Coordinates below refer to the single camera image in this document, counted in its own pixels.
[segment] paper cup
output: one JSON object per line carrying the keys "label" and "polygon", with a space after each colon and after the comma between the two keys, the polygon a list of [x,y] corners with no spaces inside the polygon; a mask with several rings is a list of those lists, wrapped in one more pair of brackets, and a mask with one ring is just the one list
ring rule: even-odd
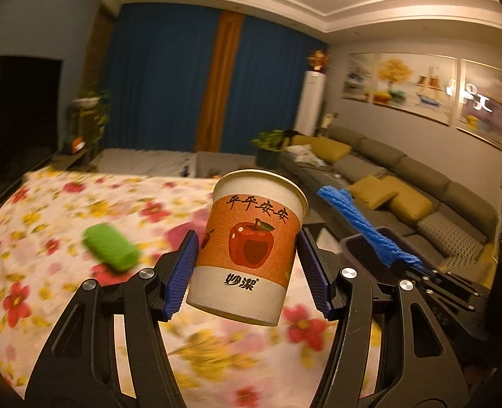
{"label": "paper cup", "polygon": [[291,181],[239,170],[215,186],[187,304],[248,324],[279,321],[307,200]]}

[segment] green object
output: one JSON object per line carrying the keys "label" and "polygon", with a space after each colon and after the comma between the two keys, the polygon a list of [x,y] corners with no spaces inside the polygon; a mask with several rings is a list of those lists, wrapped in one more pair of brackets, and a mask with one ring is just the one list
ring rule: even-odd
{"label": "green object", "polygon": [[104,264],[124,272],[135,266],[141,255],[113,226],[101,223],[88,227],[83,234],[84,244]]}

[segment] gray wall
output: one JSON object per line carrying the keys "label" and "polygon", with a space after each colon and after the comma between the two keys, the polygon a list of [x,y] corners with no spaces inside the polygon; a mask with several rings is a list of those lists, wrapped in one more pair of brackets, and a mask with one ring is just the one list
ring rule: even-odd
{"label": "gray wall", "polygon": [[59,132],[80,89],[88,34],[99,0],[0,0],[0,55],[64,60],[59,92]]}
{"label": "gray wall", "polygon": [[385,142],[460,182],[497,207],[502,180],[502,151],[457,130],[387,107],[341,99],[349,53],[392,52],[465,58],[502,69],[499,48],[449,39],[399,39],[331,46],[326,111],[338,112],[337,124]]}

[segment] metal screw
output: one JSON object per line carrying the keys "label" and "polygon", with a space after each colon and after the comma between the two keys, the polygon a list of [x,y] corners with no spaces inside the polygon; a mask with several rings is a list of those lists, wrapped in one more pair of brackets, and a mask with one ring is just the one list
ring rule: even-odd
{"label": "metal screw", "polygon": [[406,290],[406,291],[413,290],[413,288],[414,288],[414,285],[407,279],[402,279],[399,282],[399,286],[400,286],[400,288],[402,288],[403,290]]}
{"label": "metal screw", "polygon": [[139,277],[141,279],[150,279],[155,275],[155,271],[152,268],[144,268],[139,272]]}
{"label": "metal screw", "polygon": [[342,270],[342,276],[348,279],[353,279],[354,277],[356,277],[356,270],[350,267],[344,268]]}
{"label": "metal screw", "polygon": [[83,288],[85,290],[91,290],[96,286],[96,281],[94,279],[87,279],[83,282]]}

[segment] blue brush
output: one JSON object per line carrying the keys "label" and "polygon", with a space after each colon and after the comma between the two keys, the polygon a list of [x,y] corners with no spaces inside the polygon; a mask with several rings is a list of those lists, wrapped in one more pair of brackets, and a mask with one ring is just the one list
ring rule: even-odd
{"label": "blue brush", "polygon": [[189,230],[179,249],[162,255],[155,265],[160,278],[158,297],[151,306],[156,320],[167,322],[179,311],[190,277],[196,265],[200,241],[195,231]]}
{"label": "blue brush", "polygon": [[432,275],[432,272],[423,265],[421,259],[402,251],[394,241],[383,236],[366,220],[353,204],[351,193],[348,190],[336,190],[330,185],[325,185],[317,191],[317,194],[339,211],[362,234],[378,255],[379,260],[387,267],[390,268],[395,260],[400,259],[416,270],[428,276]]}
{"label": "blue brush", "polygon": [[336,287],[336,276],[340,271],[336,255],[319,249],[307,228],[298,232],[296,249],[315,307],[325,319],[338,320],[344,302]]}

